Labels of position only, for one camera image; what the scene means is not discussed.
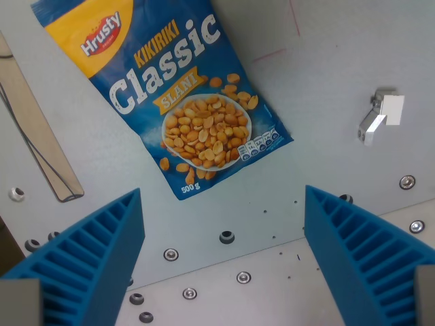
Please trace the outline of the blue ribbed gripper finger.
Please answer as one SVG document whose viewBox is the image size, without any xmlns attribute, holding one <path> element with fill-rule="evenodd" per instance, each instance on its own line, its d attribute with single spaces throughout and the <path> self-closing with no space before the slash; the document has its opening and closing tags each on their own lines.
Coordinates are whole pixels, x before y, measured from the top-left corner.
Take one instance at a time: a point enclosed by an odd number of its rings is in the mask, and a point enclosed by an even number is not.
<svg viewBox="0 0 435 326">
<path fill-rule="evenodd" d="M 145 239 L 141 192 L 119 197 L 4 275 L 41 283 L 44 325 L 114 325 Z"/>
<path fill-rule="evenodd" d="M 310 185 L 304 234 L 346 325 L 416 325 L 415 270 L 433 248 Z"/>
</svg>

